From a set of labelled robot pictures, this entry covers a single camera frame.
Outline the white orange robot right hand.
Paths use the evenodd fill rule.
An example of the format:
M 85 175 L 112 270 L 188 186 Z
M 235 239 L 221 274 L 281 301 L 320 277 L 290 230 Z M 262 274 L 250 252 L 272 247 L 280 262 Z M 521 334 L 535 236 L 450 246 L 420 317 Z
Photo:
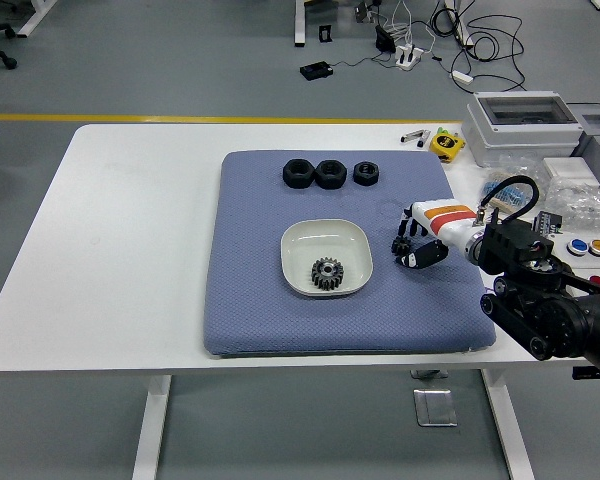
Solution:
M 477 214 L 455 199 L 414 202 L 403 210 L 391 252 L 397 263 L 424 269 L 444 260 L 449 249 L 456 247 L 477 265 L 483 235 Z

